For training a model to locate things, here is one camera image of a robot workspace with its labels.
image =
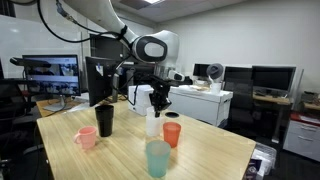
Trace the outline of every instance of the desk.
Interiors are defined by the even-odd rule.
[[[81,104],[80,102],[70,101],[70,98],[67,98],[66,101],[67,101],[67,104],[71,105],[71,106],[76,106],[76,105]],[[66,112],[67,110],[69,110],[69,109],[66,109],[66,110],[62,110],[62,111],[54,113],[52,111],[48,111],[48,110],[43,109],[43,107],[48,106],[48,105],[53,104],[53,103],[57,103],[57,102],[59,102],[59,99],[50,99],[50,100],[37,101],[36,103],[37,103],[37,107],[38,107],[38,109],[40,111],[41,117],[47,117],[47,116],[50,116],[51,114],[61,114],[61,113]]]
[[[310,103],[303,103],[304,108],[306,109],[312,109],[312,110],[317,110],[320,111],[320,106],[319,105],[315,105],[315,104],[310,104]]]
[[[283,115],[284,107],[291,105],[289,98],[281,98],[281,97],[272,97],[270,95],[267,96],[257,96],[254,93],[252,94],[252,97],[254,100],[258,101],[265,101],[270,103],[276,103],[279,105],[279,114],[276,122],[276,128],[274,130],[273,136],[272,136],[272,142],[279,143],[279,128],[281,124],[281,117]]]
[[[72,138],[81,127],[96,126],[93,108],[38,119],[55,179],[152,179],[145,147],[163,137],[146,137],[145,117],[130,111],[127,103],[113,104],[112,135],[98,136],[89,150],[82,150]],[[183,115],[167,121],[180,123],[182,131],[163,179],[242,179],[254,141]]]

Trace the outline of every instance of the ceiling light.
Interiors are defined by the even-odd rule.
[[[157,3],[157,2],[160,2],[160,1],[163,1],[163,0],[144,0],[144,1],[147,1],[150,4],[154,4],[154,3]]]

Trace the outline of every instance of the white cabinet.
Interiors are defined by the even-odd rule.
[[[232,92],[221,91],[214,95],[210,92],[188,92],[171,88],[169,110],[205,121],[214,126],[228,118]]]
[[[290,120],[283,149],[320,161],[320,128]]]

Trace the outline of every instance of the light blue cup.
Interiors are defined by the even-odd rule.
[[[165,141],[151,141],[147,144],[148,171],[152,177],[162,177],[167,172],[170,145]]]

